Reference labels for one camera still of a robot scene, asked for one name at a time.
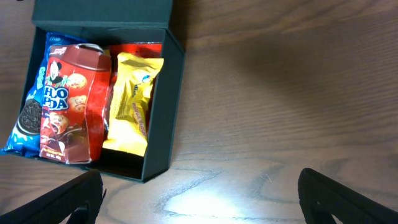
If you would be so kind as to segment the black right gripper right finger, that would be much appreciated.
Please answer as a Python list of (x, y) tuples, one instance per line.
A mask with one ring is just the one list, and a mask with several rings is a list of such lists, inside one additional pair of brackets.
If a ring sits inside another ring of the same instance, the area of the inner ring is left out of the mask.
[(298, 197), (306, 223), (397, 223), (396, 211), (310, 168), (300, 173)]

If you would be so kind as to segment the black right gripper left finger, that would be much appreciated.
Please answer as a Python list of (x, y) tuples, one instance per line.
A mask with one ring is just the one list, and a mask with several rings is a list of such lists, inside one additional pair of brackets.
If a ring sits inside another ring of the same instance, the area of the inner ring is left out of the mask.
[(1, 223), (94, 223), (103, 202), (103, 181), (90, 170), (39, 198), (1, 215)]

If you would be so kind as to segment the blue Oreo cookie pack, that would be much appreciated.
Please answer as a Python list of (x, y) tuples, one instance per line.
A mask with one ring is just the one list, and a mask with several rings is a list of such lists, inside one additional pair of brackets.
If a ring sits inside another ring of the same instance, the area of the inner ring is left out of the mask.
[(40, 122), (45, 74), (53, 45), (86, 43), (87, 40), (59, 32), (37, 29), (25, 82), (24, 100), (16, 123), (1, 154), (18, 154), (24, 157), (39, 155)]

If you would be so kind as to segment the red Meiji panda biscuit box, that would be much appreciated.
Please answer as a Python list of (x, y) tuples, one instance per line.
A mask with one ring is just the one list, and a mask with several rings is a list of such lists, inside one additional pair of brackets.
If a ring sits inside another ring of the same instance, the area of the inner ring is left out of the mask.
[(100, 158), (111, 57), (96, 44), (50, 48), (42, 98), (40, 157), (65, 164)]

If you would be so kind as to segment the small yellow snack packet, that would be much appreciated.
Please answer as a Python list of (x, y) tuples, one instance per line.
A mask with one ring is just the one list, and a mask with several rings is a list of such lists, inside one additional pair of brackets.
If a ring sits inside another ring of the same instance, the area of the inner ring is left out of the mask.
[(148, 145), (146, 115), (162, 58), (118, 54), (118, 71), (109, 106), (108, 135), (103, 148), (144, 156)]

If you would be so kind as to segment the black gift box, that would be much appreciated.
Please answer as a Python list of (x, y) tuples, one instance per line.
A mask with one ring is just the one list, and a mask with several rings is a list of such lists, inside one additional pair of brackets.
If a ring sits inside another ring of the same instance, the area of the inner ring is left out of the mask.
[(144, 156), (103, 148), (99, 159), (80, 165), (116, 177), (147, 181), (169, 168), (183, 73), (184, 52), (169, 30), (171, 0), (36, 0), (32, 21), (36, 30), (59, 32), (87, 40), (103, 50), (107, 45), (162, 44), (164, 64), (154, 79), (147, 111), (148, 145)]

